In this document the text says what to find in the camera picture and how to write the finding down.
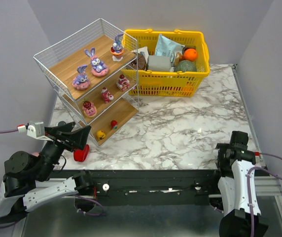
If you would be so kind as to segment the yellow duck toy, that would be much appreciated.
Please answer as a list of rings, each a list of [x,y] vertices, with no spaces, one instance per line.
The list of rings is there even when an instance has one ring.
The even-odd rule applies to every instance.
[[[106,134],[102,130],[98,130],[96,136],[98,140],[103,140],[106,137]]]

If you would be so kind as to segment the pink strawberry donut toy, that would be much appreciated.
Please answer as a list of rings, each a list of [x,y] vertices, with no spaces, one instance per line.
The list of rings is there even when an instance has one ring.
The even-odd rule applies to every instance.
[[[83,109],[85,116],[87,116],[88,118],[93,118],[97,114],[97,108],[94,105],[94,103],[86,99],[84,100],[82,104],[82,109]]]

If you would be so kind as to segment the small red apple toy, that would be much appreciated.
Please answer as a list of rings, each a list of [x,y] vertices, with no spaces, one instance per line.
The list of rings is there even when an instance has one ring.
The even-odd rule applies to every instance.
[[[116,120],[112,120],[112,121],[110,122],[110,124],[111,124],[111,128],[112,128],[112,129],[117,129],[117,127],[118,127],[118,122],[117,122]]]

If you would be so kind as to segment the purple pink donut toy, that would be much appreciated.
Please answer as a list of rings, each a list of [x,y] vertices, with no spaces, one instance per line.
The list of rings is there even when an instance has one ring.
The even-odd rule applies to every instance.
[[[77,90],[86,90],[90,85],[89,78],[86,74],[87,66],[82,65],[77,67],[78,75],[72,81],[73,87]]]

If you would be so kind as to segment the red bear toy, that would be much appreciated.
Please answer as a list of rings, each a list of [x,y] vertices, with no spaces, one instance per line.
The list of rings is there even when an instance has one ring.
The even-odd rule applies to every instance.
[[[109,90],[106,87],[102,88],[101,95],[106,104],[114,99],[114,96],[109,92]]]

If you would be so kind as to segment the purple bunny donut toy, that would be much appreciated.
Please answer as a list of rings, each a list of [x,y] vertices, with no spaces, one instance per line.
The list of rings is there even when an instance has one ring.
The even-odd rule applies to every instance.
[[[84,53],[90,58],[92,74],[99,78],[106,76],[109,68],[106,63],[95,54],[95,48],[92,47],[90,50],[84,49]]]

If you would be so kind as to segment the red strawberry cake toy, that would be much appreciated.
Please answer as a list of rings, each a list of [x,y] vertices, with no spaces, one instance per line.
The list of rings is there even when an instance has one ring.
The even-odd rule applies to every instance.
[[[123,74],[121,74],[116,85],[119,90],[125,91],[126,89],[130,88],[130,81]]]

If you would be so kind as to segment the purple bunny sundae toy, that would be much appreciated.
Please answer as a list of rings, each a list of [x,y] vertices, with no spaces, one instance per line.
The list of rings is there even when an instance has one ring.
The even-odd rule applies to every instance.
[[[117,34],[110,48],[113,61],[119,62],[123,59],[124,47],[123,47],[122,39],[121,39],[123,35],[124,35],[123,33]]]

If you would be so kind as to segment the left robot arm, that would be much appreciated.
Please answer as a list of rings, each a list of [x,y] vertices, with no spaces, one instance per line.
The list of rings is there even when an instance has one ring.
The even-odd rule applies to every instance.
[[[46,182],[64,150],[84,150],[91,126],[75,130],[75,122],[61,122],[46,127],[42,122],[19,125],[18,132],[46,143],[38,156],[24,151],[15,152],[4,163],[0,185],[0,229],[24,219],[38,207],[69,195],[93,194],[95,184],[88,171],[81,171],[66,180],[36,190],[36,182]]]

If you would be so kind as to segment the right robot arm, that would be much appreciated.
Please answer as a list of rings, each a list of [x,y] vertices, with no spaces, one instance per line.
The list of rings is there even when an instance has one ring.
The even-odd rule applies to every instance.
[[[218,143],[216,166],[222,197],[221,237],[262,237],[268,220],[261,215],[255,190],[255,152],[248,150],[248,134],[233,131],[230,142]]]

